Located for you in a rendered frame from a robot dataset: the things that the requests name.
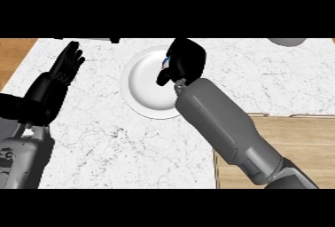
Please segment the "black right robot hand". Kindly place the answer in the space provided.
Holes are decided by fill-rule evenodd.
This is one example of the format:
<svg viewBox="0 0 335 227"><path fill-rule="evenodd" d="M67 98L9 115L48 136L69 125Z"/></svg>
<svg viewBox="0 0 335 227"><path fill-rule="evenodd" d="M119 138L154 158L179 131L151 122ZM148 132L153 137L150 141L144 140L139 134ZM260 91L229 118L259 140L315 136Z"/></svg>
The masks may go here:
<svg viewBox="0 0 335 227"><path fill-rule="evenodd" d="M188 38L176 38L169 50L169 68L161 69L157 84L164 86L169 81L178 82L185 79L187 84L203 76L206 66L206 49Z"/></svg>

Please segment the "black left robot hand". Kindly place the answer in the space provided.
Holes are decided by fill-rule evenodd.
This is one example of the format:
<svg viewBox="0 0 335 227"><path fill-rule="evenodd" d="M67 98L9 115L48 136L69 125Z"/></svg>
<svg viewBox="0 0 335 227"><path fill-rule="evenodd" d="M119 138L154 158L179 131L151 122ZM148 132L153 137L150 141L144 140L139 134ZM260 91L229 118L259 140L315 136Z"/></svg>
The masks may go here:
<svg viewBox="0 0 335 227"><path fill-rule="evenodd" d="M55 120L64 105L69 87L86 61L79 42L66 46L49 72L38 77L24 97L0 93L0 117L48 126Z"/></svg>

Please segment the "white round plate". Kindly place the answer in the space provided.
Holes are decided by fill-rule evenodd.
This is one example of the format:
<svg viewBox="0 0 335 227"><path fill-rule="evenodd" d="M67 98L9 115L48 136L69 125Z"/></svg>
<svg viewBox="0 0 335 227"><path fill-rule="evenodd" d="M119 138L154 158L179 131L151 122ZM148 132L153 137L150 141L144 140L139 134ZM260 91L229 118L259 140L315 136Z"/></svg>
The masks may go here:
<svg viewBox="0 0 335 227"><path fill-rule="evenodd" d="M122 94L129 107L147 118L166 120L179 116L175 107L175 82L157 85L169 46L156 46L135 54L122 74Z"/></svg>

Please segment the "wooden tray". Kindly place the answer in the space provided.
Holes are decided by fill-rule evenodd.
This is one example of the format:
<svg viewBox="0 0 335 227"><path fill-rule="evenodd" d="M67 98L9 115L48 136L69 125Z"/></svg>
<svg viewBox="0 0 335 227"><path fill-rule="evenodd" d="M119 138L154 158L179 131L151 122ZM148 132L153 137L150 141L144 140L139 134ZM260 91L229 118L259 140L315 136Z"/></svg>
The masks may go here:
<svg viewBox="0 0 335 227"><path fill-rule="evenodd" d="M322 189L335 189L335 115L252 115L257 130Z"/></svg>

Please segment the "grey rounded object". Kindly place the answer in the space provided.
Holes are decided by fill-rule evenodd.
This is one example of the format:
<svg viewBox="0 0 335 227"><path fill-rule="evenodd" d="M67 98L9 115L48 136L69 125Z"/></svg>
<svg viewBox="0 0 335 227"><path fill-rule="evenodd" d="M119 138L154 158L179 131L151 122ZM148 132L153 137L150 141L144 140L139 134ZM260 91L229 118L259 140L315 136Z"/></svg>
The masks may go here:
<svg viewBox="0 0 335 227"><path fill-rule="evenodd" d="M271 41L284 47L296 47L305 43L306 38L271 38Z"/></svg>

